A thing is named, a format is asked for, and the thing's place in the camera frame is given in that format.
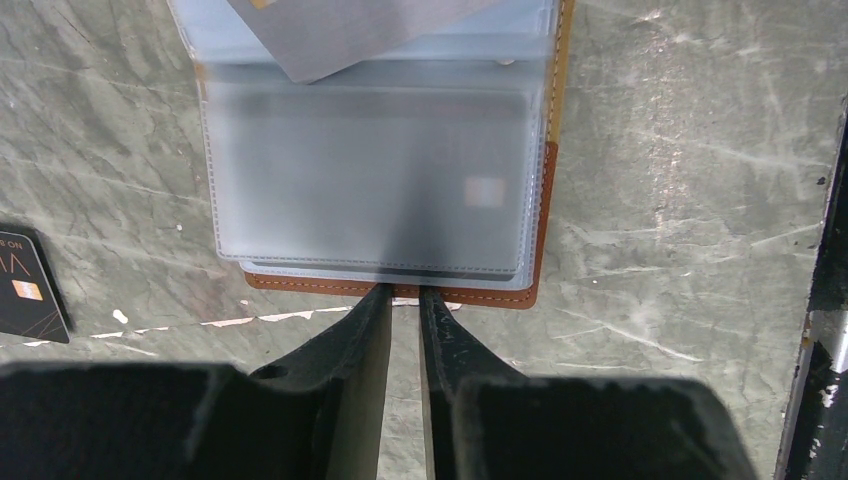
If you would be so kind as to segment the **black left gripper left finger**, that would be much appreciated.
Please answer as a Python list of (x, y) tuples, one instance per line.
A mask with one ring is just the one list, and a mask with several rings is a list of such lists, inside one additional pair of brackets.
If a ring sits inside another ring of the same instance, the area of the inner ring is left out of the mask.
[(372, 479), (392, 289), (252, 373), (225, 363), (1, 369), (5, 479)]

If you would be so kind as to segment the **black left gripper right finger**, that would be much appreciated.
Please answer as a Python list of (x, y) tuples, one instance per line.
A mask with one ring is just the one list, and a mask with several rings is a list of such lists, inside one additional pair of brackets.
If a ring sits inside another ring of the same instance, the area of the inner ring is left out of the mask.
[(419, 294), (431, 479), (752, 479), (724, 404), (670, 377), (531, 377)]

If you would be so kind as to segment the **brown leather card holder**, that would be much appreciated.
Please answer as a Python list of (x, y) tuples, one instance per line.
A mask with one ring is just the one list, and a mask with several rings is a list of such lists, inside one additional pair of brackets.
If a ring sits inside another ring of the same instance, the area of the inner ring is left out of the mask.
[(218, 256), (257, 289), (526, 309), (571, 1), (173, 1)]

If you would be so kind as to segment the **black VIP card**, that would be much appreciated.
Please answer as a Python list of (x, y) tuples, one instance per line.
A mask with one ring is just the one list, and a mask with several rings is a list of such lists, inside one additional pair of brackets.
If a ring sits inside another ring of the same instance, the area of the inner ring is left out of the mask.
[(509, 90), (240, 96), (214, 168), (220, 251), (513, 274), (524, 257), (532, 106)]

